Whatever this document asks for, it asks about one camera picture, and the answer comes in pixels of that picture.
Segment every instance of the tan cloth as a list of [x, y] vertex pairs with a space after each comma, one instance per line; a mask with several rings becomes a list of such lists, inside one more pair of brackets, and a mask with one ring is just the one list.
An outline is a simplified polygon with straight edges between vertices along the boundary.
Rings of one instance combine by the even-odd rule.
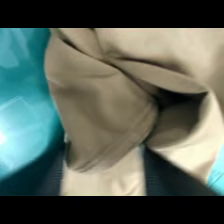
[[52, 33], [46, 71], [71, 141], [69, 169], [100, 178], [106, 168], [128, 164], [133, 148], [146, 140], [149, 148], [206, 180], [223, 143], [224, 29]]

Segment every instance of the brown fabric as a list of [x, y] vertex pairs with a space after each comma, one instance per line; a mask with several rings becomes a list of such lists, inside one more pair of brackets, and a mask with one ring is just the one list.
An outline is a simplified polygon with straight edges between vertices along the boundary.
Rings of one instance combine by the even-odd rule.
[[223, 46], [221, 28], [52, 29], [46, 72], [68, 166], [103, 170], [145, 140], [207, 177], [223, 143]]

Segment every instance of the crumpled cloth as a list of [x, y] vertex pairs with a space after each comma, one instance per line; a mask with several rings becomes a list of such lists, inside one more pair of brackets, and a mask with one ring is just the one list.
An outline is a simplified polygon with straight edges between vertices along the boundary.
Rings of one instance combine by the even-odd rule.
[[104, 172], [144, 143], [207, 179], [224, 136], [224, 29], [51, 31], [45, 69], [70, 169]]

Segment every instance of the teal plastic bag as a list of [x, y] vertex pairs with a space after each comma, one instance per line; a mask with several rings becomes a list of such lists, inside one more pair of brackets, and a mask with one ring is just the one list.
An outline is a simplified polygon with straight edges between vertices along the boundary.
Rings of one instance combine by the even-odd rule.
[[63, 143], [44, 74], [49, 35], [47, 28], [0, 28], [0, 191], [1, 181]]

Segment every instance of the light blue object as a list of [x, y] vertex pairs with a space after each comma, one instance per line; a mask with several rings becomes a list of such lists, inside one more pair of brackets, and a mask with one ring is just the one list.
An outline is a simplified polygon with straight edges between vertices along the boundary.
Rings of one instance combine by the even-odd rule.
[[44, 75], [46, 28], [0, 28], [0, 181], [62, 132]]
[[209, 186], [221, 195], [224, 195], [224, 147], [212, 169], [209, 177]]

